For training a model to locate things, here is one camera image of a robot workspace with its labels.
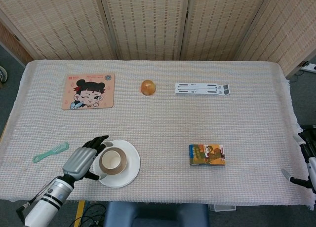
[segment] textured tablecloth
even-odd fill
[[[115,73],[114,107],[64,111],[69,74]],[[152,79],[153,96],[140,92]],[[229,96],[175,94],[176,82],[229,84]],[[96,136],[132,143],[141,157],[137,178],[112,189],[75,183],[70,200],[194,202],[222,205],[314,203],[310,190],[287,181],[307,171],[292,138],[298,132],[288,81],[269,62],[51,61],[29,63],[0,144],[0,198],[30,199],[62,174],[73,151]],[[35,154],[70,148],[32,163]],[[222,144],[227,165],[189,166],[189,144]]]

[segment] book cover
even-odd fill
[[[222,145],[189,145],[190,165],[225,165],[225,153]]]
[[[68,75],[63,110],[111,108],[114,73]]]

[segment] gray carpet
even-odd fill
[[[2,47],[0,47],[0,65],[8,72],[8,81],[5,87],[0,89],[1,133],[15,101],[24,68]],[[294,76],[291,80],[295,81],[291,83],[291,96],[299,124],[316,124],[316,74],[305,72],[301,76]],[[22,226],[15,213],[21,204],[24,204],[24,201],[11,203],[0,200],[1,227]],[[76,211],[77,203],[67,202],[57,213],[50,227],[67,227],[75,219]],[[210,221],[212,227],[314,227],[316,211],[310,211],[305,206],[237,207],[236,211],[231,212],[210,212]]]

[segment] power strip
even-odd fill
[[[309,63],[308,65],[302,67],[301,70],[311,72],[311,73],[316,73],[316,64]]]

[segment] mouse pad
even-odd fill
[[[114,73],[68,75],[63,110],[113,107],[114,77]]]

